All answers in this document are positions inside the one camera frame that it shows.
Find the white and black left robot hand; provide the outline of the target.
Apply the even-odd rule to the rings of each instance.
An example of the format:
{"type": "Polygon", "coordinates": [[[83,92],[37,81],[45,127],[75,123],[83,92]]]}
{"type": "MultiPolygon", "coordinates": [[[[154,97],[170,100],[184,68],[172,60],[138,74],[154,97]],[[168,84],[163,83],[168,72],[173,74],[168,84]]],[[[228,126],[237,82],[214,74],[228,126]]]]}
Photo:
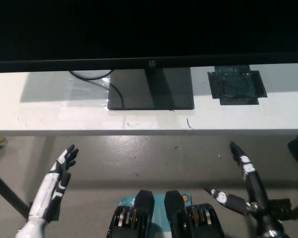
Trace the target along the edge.
{"type": "Polygon", "coordinates": [[[48,223],[54,220],[71,177],[68,170],[76,163],[77,153],[78,149],[72,144],[58,157],[41,182],[29,217],[42,218],[48,223]]]}

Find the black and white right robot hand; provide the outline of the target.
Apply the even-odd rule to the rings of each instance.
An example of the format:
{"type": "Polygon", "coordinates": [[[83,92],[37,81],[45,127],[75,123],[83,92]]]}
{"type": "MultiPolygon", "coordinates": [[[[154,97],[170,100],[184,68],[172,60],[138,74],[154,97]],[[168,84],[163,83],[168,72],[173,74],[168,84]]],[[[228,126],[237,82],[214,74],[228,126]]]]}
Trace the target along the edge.
{"type": "Polygon", "coordinates": [[[204,190],[221,206],[241,215],[252,215],[259,220],[262,217],[273,217],[269,199],[263,182],[245,152],[235,143],[230,143],[233,159],[241,169],[242,177],[249,200],[223,192],[214,187],[204,187],[204,190]]]}

